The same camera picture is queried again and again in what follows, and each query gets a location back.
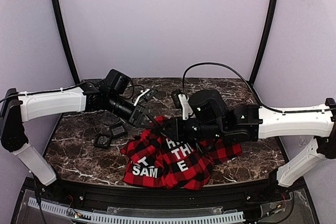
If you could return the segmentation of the round silver brooch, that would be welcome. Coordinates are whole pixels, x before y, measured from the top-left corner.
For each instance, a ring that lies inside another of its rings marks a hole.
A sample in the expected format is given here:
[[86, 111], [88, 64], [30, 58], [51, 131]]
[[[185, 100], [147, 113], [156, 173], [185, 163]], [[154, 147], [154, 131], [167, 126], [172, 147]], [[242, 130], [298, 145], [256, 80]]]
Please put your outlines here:
[[100, 145], [106, 145], [109, 138], [107, 136], [100, 136], [97, 143]]

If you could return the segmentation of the red black plaid shirt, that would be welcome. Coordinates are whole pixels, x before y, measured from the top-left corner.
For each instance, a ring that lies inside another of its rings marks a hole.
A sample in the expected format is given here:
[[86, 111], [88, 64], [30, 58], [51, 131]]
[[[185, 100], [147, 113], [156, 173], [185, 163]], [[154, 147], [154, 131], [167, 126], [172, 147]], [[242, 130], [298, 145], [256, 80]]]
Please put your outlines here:
[[121, 150], [128, 158], [124, 182], [150, 188], [200, 190], [216, 165], [242, 155], [240, 144], [205, 139], [179, 143], [147, 129]]

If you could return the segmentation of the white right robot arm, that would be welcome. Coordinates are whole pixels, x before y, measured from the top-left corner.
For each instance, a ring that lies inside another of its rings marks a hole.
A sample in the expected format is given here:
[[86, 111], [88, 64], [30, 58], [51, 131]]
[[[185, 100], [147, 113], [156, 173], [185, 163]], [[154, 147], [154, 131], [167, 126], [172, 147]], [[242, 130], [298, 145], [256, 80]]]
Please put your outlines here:
[[307, 146], [268, 176], [268, 188], [288, 188], [326, 159], [335, 158], [335, 100], [305, 108], [271, 108], [251, 104], [230, 110], [217, 90], [201, 90], [189, 98], [173, 94], [182, 116], [166, 120], [161, 133], [177, 142], [222, 139], [252, 142], [277, 136], [312, 136]]

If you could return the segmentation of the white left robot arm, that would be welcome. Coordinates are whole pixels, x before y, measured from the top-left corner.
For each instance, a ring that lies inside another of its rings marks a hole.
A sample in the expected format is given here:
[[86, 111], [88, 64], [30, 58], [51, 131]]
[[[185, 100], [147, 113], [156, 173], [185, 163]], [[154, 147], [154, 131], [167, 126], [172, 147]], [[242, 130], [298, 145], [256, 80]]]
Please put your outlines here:
[[44, 185], [57, 181], [57, 174], [28, 139], [24, 123], [70, 112], [108, 111], [136, 128], [152, 129], [158, 123], [149, 111], [123, 96], [132, 80], [112, 69], [98, 82], [84, 81], [73, 87], [47, 91], [7, 90], [1, 99], [1, 146], [15, 155]]

